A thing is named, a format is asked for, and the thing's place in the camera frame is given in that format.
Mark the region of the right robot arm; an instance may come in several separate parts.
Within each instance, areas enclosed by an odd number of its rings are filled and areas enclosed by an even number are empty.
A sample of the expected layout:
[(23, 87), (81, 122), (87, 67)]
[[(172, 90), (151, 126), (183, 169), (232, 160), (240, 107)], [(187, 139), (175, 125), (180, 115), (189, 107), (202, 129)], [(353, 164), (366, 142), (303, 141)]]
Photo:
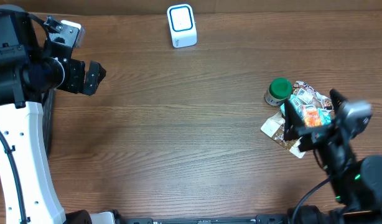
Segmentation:
[[(382, 156), (360, 161), (350, 141), (367, 127), (372, 110), (365, 100), (349, 101), (337, 90), (330, 90), (335, 112), (326, 125), (308, 127), (289, 100), (284, 102), (284, 139), (300, 141), (301, 152), (313, 151), (327, 178), (305, 194), (287, 212), (288, 223), (382, 223)], [(330, 183), (336, 201), (344, 207), (322, 213), (305, 201), (319, 188)]]

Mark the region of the orange packet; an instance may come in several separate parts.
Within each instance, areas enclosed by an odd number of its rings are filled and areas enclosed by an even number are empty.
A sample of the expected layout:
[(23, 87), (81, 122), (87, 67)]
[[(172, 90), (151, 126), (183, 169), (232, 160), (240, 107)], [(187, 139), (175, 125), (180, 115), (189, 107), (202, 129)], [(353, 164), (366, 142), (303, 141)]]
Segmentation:
[(319, 111), (314, 105), (303, 105), (302, 115), (304, 123), (307, 127), (321, 126)]

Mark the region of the brown white snack bag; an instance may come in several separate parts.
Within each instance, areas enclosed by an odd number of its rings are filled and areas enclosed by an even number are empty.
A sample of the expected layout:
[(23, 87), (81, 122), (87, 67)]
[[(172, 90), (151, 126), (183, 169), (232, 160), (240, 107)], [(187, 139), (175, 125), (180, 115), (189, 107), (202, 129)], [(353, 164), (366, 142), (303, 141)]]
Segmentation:
[[(294, 83), (291, 94), (297, 96), (303, 105), (314, 105), (317, 109), (323, 108), (331, 112), (333, 110), (333, 105), (330, 98), (325, 95), (321, 95), (309, 84), (303, 81), (296, 81)], [(299, 140), (284, 140), (284, 125), (285, 117), (283, 117), (281, 111), (279, 111), (274, 116), (266, 120), (266, 122), (261, 127), (261, 131), (297, 158), (303, 158), (305, 153), (300, 152), (300, 150), (297, 148), (300, 144)]]

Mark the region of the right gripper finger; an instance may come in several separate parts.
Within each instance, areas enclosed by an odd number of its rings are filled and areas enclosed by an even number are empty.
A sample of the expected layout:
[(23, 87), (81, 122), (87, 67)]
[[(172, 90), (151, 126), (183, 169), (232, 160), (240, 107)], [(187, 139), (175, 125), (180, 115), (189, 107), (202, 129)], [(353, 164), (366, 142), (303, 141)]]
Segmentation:
[(292, 141), (301, 137), (300, 132), (305, 125), (302, 118), (298, 115), (296, 109), (290, 100), (284, 102), (285, 125), (284, 125), (284, 140)]
[(347, 101), (347, 98), (334, 88), (330, 90), (330, 99), (332, 101), (335, 114), (337, 114), (341, 104)]

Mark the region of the white barcode scanner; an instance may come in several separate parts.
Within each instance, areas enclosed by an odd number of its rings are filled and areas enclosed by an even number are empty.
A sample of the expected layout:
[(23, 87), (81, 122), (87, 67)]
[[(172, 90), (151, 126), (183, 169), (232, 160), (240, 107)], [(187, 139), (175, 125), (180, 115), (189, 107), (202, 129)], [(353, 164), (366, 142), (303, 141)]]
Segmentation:
[(193, 9), (189, 4), (170, 6), (167, 9), (167, 19), (174, 48), (190, 47), (197, 43)]

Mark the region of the round can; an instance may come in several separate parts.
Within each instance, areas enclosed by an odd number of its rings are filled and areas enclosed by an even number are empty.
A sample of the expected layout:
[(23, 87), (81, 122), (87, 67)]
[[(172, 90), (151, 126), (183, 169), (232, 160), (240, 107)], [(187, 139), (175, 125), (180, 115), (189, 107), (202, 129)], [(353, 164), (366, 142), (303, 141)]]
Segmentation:
[(281, 106), (292, 93), (292, 84), (286, 78), (276, 78), (269, 85), (264, 99), (271, 106)]

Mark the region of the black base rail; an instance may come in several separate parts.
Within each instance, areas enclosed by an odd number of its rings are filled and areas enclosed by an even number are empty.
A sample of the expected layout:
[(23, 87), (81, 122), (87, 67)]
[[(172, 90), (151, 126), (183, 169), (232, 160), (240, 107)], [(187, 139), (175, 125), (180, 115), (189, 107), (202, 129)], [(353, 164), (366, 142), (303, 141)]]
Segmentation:
[(293, 211), (290, 208), (285, 214), (260, 214), (255, 217), (152, 219), (124, 218), (117, 210), (96, 214), (79, 210), (66, 214), (64, 224), (382, 224), (382, 210), (343, 213), (337, 209), (324, 214), (315, 206), (304, 205), (295, 219), (292, 219)]

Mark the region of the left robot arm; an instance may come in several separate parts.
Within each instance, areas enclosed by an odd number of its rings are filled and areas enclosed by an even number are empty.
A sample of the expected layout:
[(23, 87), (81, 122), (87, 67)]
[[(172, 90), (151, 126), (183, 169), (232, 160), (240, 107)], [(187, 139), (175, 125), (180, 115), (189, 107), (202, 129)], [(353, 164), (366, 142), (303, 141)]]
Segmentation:
[(72, 59), (84, 33), (74, 22), (42, 20), (17, 6), (0, 6), (0, 180), (7, 223), (114, 222), (111, 212), (65, 212), (44, 144), (49, 93), (90, 96), (106, 75), (98, 62)]

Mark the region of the teal wet wipes pack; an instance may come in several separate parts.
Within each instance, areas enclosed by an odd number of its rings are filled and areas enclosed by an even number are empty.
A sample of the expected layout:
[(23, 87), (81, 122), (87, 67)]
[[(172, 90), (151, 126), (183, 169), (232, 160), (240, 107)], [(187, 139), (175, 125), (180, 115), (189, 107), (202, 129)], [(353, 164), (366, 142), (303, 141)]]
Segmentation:
[[(303, 117), (303, 112), (302, 112), (303, 104), (302, 104), (301, 100), (300, 100), (297, 96), (295, 96), (295, 95), (293, 95), (293, 94), (290, 95), (290, 97), (289, 97), (288, 100), (289, 100), (289, 102), (291, 103), (291, 105), (294, 107), (294, 109), (295, 109), (295, 111), (297, 112), (297, 114), (299, 115), (299, 117), (300, 117), (301, 119), (304, 119), (304, 117)], [(285, 108), (286, 108), (285, 103), (283, 103), (283, 104), (280, 106), (281, 113), (282, 113), (283, 117), (286, 116), (286, 115), (285, 115)]]

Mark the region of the small green white packet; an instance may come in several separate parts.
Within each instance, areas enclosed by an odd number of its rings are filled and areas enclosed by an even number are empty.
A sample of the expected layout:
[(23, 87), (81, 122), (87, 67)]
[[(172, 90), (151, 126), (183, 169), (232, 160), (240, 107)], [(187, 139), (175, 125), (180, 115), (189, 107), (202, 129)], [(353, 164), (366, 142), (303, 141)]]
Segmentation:
[(331, 111), (323, 108), (318, 108), (317, 111), (319, 113), (319, 118), (322, 126), (331, 123)]

